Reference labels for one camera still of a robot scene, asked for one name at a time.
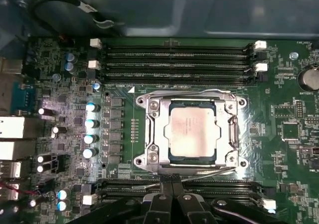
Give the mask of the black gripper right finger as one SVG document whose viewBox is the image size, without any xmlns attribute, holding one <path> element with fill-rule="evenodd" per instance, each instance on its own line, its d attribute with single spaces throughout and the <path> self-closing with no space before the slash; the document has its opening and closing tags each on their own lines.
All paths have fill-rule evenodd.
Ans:
<svg viewBox="0 0 319 224">
<path fill-rule="evenodd" d="M 245 206 L 228 198 L 214 199 L 211 204 L 184 191 L 179 176 L 172 176 L 173 194 L 188 224 L 280 224 L 282 221 L 265 211 Z"/>
</svg>

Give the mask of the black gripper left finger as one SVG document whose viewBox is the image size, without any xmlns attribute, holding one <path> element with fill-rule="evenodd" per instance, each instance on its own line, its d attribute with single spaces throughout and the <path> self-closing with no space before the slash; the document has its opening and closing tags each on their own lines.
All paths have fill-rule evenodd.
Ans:
<svg viewBox="0 0 319 224">
<path fill-rule="evenodd" d="M 172 176 L 160 177 L 160 193 L 142 202 L 123 198 L 72 221 L 73 224 L 169 224 L 172 209 Z"/>
</svg>

